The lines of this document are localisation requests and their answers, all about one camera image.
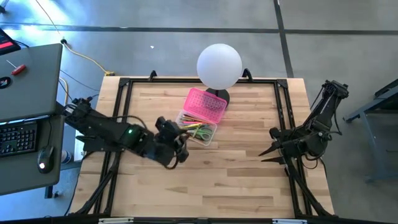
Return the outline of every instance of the cable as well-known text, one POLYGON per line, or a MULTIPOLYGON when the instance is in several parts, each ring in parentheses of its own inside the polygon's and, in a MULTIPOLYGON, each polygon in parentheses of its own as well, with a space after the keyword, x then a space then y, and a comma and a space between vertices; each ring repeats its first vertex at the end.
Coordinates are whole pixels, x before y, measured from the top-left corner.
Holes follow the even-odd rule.
MULTIPOLYGON (((328 131, 328 132, 323 133, 322 136, 326 136, 326 135, 329 136, 329 134, 340 134, 340 133, 337 132, 337 131, 328 131)), ((315 161, 315 160, 320 159, 321 156, 323 156, 325 152, 326 152, 326 148, 324 148, 323 151, 322 151, 321 153, 319 153, 319 155, 315 156, 314 158, 309 158, 308 155, 307 155, 307 153, 305 153, 304 156, 305 156, 305 158, 306 158, 308 161, 315 161)))
POLYGON ((61 35, 60 31, 58 30, 57 26, 54 24, 54 22, 52 21, 51 17, 49 16, 49 14, 44 10, 44 8, 42 7, 42 5, 38 2, 38 0, 36 0, 37 4, 43 9, 44 13, 47 15, 47 17, 50 19, 52 25, 54 26, 55 30, 57 30, 58 34, 61 35))
POLYGON ((50 132, 49 132, 49 138, 47 139, 46 147, 48 147, 50 145, 50 138, 51 138, 51 132, 52 132, 51 117, 48 117, 47 119, 48 119, 49 125, 50 125, 50 132))
POLYGON ((68 87, 68 83, 67 83, 67 81, 65 81, 63 78, 59 78, 61 81, 63 81, 64 82, 64 84, 65 84, 65 88, 64 88, 64 90, 65 90, 65 103, 64 103, 64 105, 67 105, 68 104, 68 94, 69 94, 69 87, 68 87))
POLYGON ((83 156, 82 160, 85 160, 89 155, 91 155, 93 151, 86 152, 85 156, 83 156))
POLYGON ((68 73, 64 72, 63 70, 60 70, 60 71, 61 71, 62 73, 64 73, 64 74, 66 74, 67 76, 69 76, 69 78, 73 79, 73 80, 76 81, 77 83, 79 83, 79 84, 81 84, 81 85, 83 85, 83 86, 85 86, 85 87, 87 87, 87 88, 89 88, 89 89, 91 89, 91 90, 100 91, 100 90, 96 90, 96 89, 94 89, 94 88, 92 88, 92 87, 90 87, 90 86, 87 86, 87 85, 85 85, 85 84, 82 83, 82 82, 79 82, 78 80, 76 80, 75 78, 73 78, 72 76, 70 76, 68 73))
POLYGON ((338 134, 339 135, 343 135, 343 133, 341 133, 340 128, 339 128, 338 123, 337 123, 337 118, 336 118, 337 113, 336 113, 336 111, 337 111, 337 100, 335 101, 335 115, 334 115, 334 117, 335 117, 335 125, 336 125, 336 128, 337 128, 338 134))
POLYGON ((311 107, 310 107, 310 110, 312 110, 312 107, 313 107, 313 105, 315 104, 315 102, 318 100, 319 95, 321 95, 322 90, 323 90, 323 86, 322 86, 321 90, 319 91, 317 97, 316 97, 315 100, 313 101, 313 103, 312 103, 312 105, 311 105, 311 107))
MULTIPOLYGON (((58 34, 61 35, 60 31, 58 30, 57 26, 54 24, 54 21, 51 19, 51 17, 49 16, 49 14, 45 11, 45 9, 44 9, 44 8, 42 7, 42 5, 38 2, 38 0, 36 0, 36 2, 37 2, 37 4, 43 9, 43 11, 44 11, 44 13, 47 15, 47 17, 50 19, 52 25, 54 26, 55 30, 57 30, 58 34)), ((78 52, 72 50, 72 49, 68 46, 68 43, 67 43, 67 41, 66 41, 64 38, 62 38, 61 43, 62 43, 62 45, 65 46, 70 52, 74 53, 75 55, 81 56, 81 57, 83 57, 83 58, 85 58, 85 59, 87 59, 87 60, 91 60, 92 62, 94 62, 97 66, 99 66, 100 69, 102 69, 102 71, 104 71, 104 73, 105 73, 104 75, 105 75, 105 76, 114 75, 114 72, 105 70, 105 68, 102 67, 102 66, 101 66, 98 62, 96 62, 94 59, 92 59, 92 58, 90 58, 90 57, 87 57, 86 55, 79 54, 78 52)))
POLYGON ((80 54, 80 53, 78 53, 78 52, 72 50, 72 49, 68 46, 68 44, 67 44, 66 42, 64 42, 64 43, 62 43, 62 44, 63 44, 70 52, 74 53, 75 55, 81 56, 81 57, 83 57, 83 58, 85 58, 85 59, 87 59, 87 60, 91 60, 92 62, 94 62, 97 66, 99 66, 99 68, 100 68, 102 71, 104 71, 104 73, 105 73, 104 76, 114 75, 114 72, 105 70, 105 68, 102 67, 102 66, 101 66, 98 62, 96 62, 94 59, 92 59, 92 58, 90 58, 90 57, 87 57, 86 55, 80 54))
POLYGON ((94 117, 96 117, 96 118, 107 118, 107 119, 135 118, 135 119, 137 119, 137 120, 139 120, 139 121, 141 122, 142 126, 143 126, 145 129, 148 129, 148 127, 147 127, 147 125, 145 124, 145 122, 144 122, 141 118, 139 118, 139 117, 137 117, 137 116, 134 116, 134 115, 124 115, 124 116, 114 116, 114 117, 100 117, 100 116, 94 116, 94 117))
POLYGON ((69 93, 68 93, 68 90, 66 90, 66 89, 65 89, 65 87, 63 87, 63 85, 62 85, 61 81, 60 81, 60 80, 58 80, 58 82, 61 84, 61 87, 63 88, 63 90, 65 90, 65 93, 67 94, 67 96, 69 96, 69 98, 70 98, 70 101, 73 101, 72 97, 70 97, 70 95, 69 95, 69 93))
POLYGON ((76 192, 77 183, 78 183, 78 181, 79 181, 78 178, 77 178, 77 180, 76 180, 75 189, 74 189, 74 191, 73 191, 72 198, 70 199, 70 203, 69 203, 68 209, 67 209, 67 211, 65 212, 65 214, 64 214, 63 216, 68 215, 69 209, 70 209, 70 207, 71 207, 71 205, 72 205, 73 198, 75 197, 75 192, 76 192))
POLYGON ((323 168, 324 168, 324 170, 325 170, 325 176, 326 176, 326 178, 328 178, 328 173, 326 172, 326 165, 325 165, 325 162, 323 161, 322 158, 319 158, 319 160, 320 160, 321 163, 323 164, 323 168))
POLYGON ((175 162, 174 162, 174 165, 173 165, 172 167, 168 167, 168 166, 164 166, 164 167, 165 167, 166 169, 172 170, 172 169, 175 169, 175 168, 177 167, 177 165, 178 165, 178 159, 175 158, 175 162))
POLYGON ((316 164, 315 164, 315 166, 314 167, 311 167, 311 168, 309 168, 309 167, 307 167, 304 163, 303 163, 303 166, 305 167, 305 168, 307 168, 307 169, 315 169, 315 168, 317 168, 317 166, 318 166, 318 159, 316 160, 316 164))
POLYGON ((94 98, 94 97, 96 97, 96 96, 99 96, 100 94, 95 94, 95 95, 93 95, 93 96, 90 96, 91 98, 94 98))
POLYGON ((20 42, 20 41, 18 41, 18 40, 14 40, 17 44, 19 44, 19 45, 22 45, 22 46, 25 46, 25 47, 27 47, 27 48, 29 48, 29 46, 27 45, 27 44, 24 44, 24 43, 22 43, 22 42, 20 42))

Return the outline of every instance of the white ball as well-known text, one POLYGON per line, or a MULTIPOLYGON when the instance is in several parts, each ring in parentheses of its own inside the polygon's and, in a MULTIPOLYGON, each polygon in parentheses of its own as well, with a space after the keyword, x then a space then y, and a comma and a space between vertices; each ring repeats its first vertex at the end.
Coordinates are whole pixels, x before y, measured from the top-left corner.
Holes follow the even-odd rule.
POLYGON ((197 72, 207 87, 225 90, 242 77, 242 60, 233 47, 213 44, 199 55, 197 72))

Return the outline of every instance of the pink plastic basket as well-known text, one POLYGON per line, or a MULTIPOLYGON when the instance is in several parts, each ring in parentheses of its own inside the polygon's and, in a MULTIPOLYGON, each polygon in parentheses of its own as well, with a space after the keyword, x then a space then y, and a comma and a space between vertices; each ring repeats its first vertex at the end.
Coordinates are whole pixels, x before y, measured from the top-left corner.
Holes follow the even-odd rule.
POLYGON ((226 101, 206 91, 192 88, 184 103, 184 110, 219 123, 226 108, 226 101))

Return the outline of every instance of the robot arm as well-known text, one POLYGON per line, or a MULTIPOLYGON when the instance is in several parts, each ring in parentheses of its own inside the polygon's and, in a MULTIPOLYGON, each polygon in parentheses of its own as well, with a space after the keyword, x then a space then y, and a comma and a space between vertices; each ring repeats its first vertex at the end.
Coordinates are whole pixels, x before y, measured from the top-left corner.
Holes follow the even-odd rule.
POLYGON ((66 105, 62 111, 65 122, 84 134, 78 139, 85 143, 85 151, 128 150, 164 167, 168 167, 174 157, 177 159, 175 166, 187 159, 186 140, 189 136, 175 122, 159 117, 156 122, 159 133, 154 134, 137 124, 118 123, 116 118, 95 111, 90 100, 74 99, 74 105, 66 105))
POLYGON ((331 119, 335 116, 340 101, 348 97, 347 87, 345 84, 342 85, 336 81, 329 82, 327 80, 322 85, 322 99, 311 112, 310 116, 304 121, 303 125, 287 130, 270 129, 271 138, 275 141, 269 149, 259 154, 259 156, 263 156, 272 151, 280 150, 280 157, 264 159, 262 161, 278 162, 279 164, 286 165, 288 175, 297 182, 303 194, 306 195, 310 204, 319 215, 330 216, 301 179, 294 166, 293 159, 304 155, 308 160, 317 160, 325 153, 328 141, 331 140, 330 134, 341 134, 340 130, 337 132, 330 131, 332 126, 331 119))

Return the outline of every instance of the gray floor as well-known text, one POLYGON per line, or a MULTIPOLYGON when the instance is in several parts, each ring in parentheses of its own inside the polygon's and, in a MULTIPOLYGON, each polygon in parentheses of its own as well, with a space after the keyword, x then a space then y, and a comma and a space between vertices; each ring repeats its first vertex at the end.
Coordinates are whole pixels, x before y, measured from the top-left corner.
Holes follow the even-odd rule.
MULTIPOLYGON (((58 0, 40 1, 56 24, 95 27, 183 27, 277 29, 272 0, 58 0)), ((286 29, 398 30, 395 0, 279 0, 286 29)), ((56 31, 33 0, 10 0, 0 24, 29 45, 55 43, 56 31), (15 29, 16 24, 26 26, 15 29)), ((210 44, 226 43, 242 56, 255 77, 286 77, 279 34, 203 32, 85 32, 61 31, 72 47, 94 57, 118 75, 195 75, 199 53, 210 44)), ((349 98, 338 108, 343 136, 335 136, 324 160, 337 215, 396 223, 398 181, 365 184, 373 160, 360 121, 341 118, 372 99, 374 92, 397 78, 398 35, 287 34, 294 77, 302 77, 312 102, 320 85, 337 80, 349 85, 349 98)), ((103 72, 64 50, 62 69, 99 89, 103 72)), ((61 73, 72 97, 96 94, 61 73)), ((64 92, 58 89, 58 101, 64 92)), ((0 197, 0 220, 62 215, 68 207, 78 170, 62 171, 55 187, 63 197, 44 200, 43 189, 0 197)))

